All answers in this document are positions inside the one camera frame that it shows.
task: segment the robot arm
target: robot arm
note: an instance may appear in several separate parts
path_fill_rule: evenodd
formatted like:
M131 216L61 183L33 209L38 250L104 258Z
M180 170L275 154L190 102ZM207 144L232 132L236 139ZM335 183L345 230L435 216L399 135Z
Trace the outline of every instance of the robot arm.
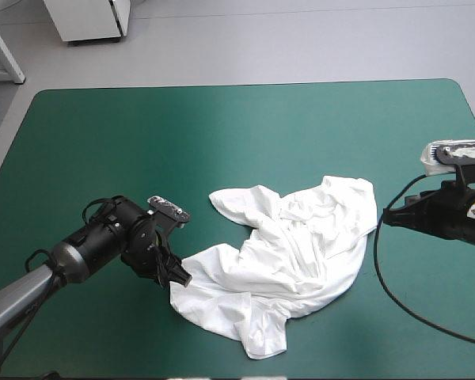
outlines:
M0 358L3 339L35 308L45 292L53 295L68 283L82 283L110 260L121 260L143 278L165 287L169 281L188 285L192 277L169 247L174 228L190 215L160 196L148 199L143 210L124 196L97 199L83 211L85 225L53 247L47 262L0 290ZM86 211L100 204L86 220Z

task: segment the green tabletop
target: green tabletop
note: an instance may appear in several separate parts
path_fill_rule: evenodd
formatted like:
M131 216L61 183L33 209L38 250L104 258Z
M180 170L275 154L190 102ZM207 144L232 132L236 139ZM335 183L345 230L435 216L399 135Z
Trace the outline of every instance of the green tabletop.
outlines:
M82 224L95 198L158 194L192 213L171 235L187 257L236 247L249 229L215 211L220 188L263 184L285 195L325 174L362 177L381 209L423 172L436 139L475 138L450 80L67 89L35 97L0 170L0 288L24 259ZM437 188L441 177L413 191ZM3 374L291 378L475 377L475 346L407 316L380 288L371 240L351 289L287 323L287 352L249 359L240 342L186 321L169 292L114 260L45 304ZM384 227L382 270L425 317L475 336L475 247Z

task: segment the wire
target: wire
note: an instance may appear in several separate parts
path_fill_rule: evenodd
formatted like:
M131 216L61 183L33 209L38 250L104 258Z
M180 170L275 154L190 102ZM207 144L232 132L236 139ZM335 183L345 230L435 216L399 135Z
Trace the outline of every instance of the wire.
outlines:
M38 253L44 253L47 251L43 251L42 249L38 249L27 259L27 263L36 256ZM25 322L21 326L20 330L17 332L16 336L14 339L10 342L9 347L7 347L6 351L2 354L2 357L0 358L0 367L2 367L2 364L6 361L7 357L9 356L10 352L13 350L14 346L16 343L19 341L19 339L23 336L25 333L26 329L29 327L30 323L32 322L33 318L36 316L37 312L39 311L40 307L44 304L44 301L48 299L49 292L55 285L55 280L56 277L58 276L58 271L56 269L53 270L53 274L49 278L49 281L47 283L46 288L44 289L44 292L39 296L39 298L32 304L33 310L30 310Z
M423 180L426 177L425 174L422 176L418 176L414 180L411 180L401 192L394 197L394 199L389 203L389 205L385 208L384 213L390 210L390 208L399 200L403 194L405 194L416 182ZM380 281L380 284L383 287L383 290L387 293L387 295L392 299L396 305L401 307L407 314L410 316L414 317L416 320L424 323L425 325L428 325L429 327L432 327L433 329L436 329L442 333L446 333L450 336L453 336L454 338L458 338L460 340L464 340L466 342L475 344L475 338L472 338L470 336L462 335L459 332L452 331L450 329L447 329L445 327L442 327L440 325L437 325L434 322L429 321L428 319L420 316L419 314L415 313L411 309L409 309L405 304L403 304L397 297L394 295L394 293L387 287L386 281L383 279L382 272L380 271L380 265L378 262L378 237L380 235L380 227L383 224L383 214L378 220L378 225L377 225L377 230L374 233L374 247L373 247L373 258L374 258L374 269L377 272L378 280Z
M7 10L9 9L11 6L15 6L17 3L19 2L22 2L23 0L16 0L15 2L13 2L12 4L9 4L7 6L4 6L3 8L0 8L0 12L2 12L3 10Z

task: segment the crumpled white cloth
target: crumpled white cloth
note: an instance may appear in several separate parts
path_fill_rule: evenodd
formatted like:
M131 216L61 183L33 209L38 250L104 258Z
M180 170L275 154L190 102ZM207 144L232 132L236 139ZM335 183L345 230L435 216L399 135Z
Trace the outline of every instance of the crumpled white cloth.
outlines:
M184 259L192 281L171 283L171 305L240 340L250 358L284 352L285 321L319 310L354 282L377 224L373 185L326 176L283 198L260 185L209 196L222 215L255 230L241 250L220 244Z

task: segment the white cabinet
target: white cabinet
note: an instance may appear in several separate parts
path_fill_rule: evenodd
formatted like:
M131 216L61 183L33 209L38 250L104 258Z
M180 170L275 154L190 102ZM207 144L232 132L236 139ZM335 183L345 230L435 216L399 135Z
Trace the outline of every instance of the white cabinet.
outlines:
M126 36L130 0L44 0L64 41Z

